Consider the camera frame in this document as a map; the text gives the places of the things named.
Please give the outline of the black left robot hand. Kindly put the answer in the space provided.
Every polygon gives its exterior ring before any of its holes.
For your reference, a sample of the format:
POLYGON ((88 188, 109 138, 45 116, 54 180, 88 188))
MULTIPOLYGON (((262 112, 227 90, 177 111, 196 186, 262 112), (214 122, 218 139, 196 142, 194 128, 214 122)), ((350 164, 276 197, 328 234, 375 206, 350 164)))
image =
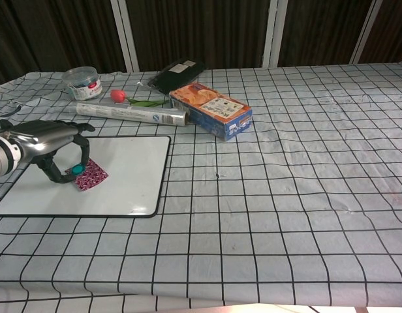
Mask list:
POLYGON ((54 183, 69 183, 83 174, 89 162, 89 140, 82 132, 93 132, 89 123, 34 120, 13 125, 0 120, 0 177, 19 164, 37 165, 54 183), (66 174, 61 173, 54 156, 62 147, 74 143, 81 149, 81 159, 66 174))

